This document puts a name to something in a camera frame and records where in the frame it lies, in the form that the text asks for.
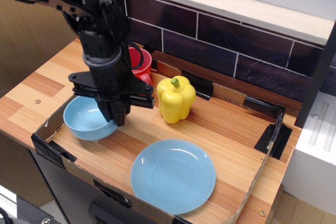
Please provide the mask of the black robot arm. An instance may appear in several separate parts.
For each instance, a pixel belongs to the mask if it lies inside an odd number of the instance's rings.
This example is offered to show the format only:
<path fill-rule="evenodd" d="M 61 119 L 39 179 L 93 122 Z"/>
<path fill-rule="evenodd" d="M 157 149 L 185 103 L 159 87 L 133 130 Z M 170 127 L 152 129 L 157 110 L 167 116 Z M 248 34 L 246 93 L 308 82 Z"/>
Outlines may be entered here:
<path fill-rule="evenodd" d="M 16 0 L 59 10 L 77 34 L 87 72 L 73 73 L 74 94 L 95 99 L 107 121 L 125 123 L 133 105 L 153 108 L 153 87 L 133 74 L 130 18 L 117 0 Z"/>

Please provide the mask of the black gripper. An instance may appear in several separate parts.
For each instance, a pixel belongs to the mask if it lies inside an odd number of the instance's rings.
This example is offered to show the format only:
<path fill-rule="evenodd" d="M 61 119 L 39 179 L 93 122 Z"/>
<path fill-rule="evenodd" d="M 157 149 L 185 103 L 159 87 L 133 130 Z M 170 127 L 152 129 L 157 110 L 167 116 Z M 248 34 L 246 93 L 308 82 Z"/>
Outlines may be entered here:
<path fill-rule="evenodd" d="M 96 97 L 107 122 L 114 119 L 117 126 L 123 126 L 131 105 L 154 107 L 153 87 L 132 73 L 128 50 L 85 50 L 82 56 L 89 71 L 72 73 L 68 79 L 77 95 Z"/>

